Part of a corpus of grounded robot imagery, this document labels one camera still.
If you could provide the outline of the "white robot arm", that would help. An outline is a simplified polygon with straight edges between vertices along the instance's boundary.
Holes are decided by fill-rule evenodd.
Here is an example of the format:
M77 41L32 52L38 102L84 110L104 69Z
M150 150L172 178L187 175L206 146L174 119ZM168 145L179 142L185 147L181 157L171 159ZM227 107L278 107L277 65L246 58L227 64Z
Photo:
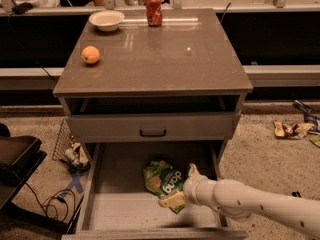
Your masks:
M320 202L266 192L231 179L210 180L191 163L183 190L161 198L162 207L186 203L206 206L235 221L264 216L314 239L320 238Z

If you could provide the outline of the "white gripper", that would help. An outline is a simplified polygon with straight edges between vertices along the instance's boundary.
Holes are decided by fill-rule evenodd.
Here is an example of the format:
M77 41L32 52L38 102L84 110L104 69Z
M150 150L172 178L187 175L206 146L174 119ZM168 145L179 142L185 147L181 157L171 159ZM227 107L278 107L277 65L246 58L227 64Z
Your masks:
M207 207L216 207L217 202L213 197L217 182L200 175L194 163L189 164L188 179L183 184L183 192L174 190L168 196L159 200L163 208L177 207L187 202Z

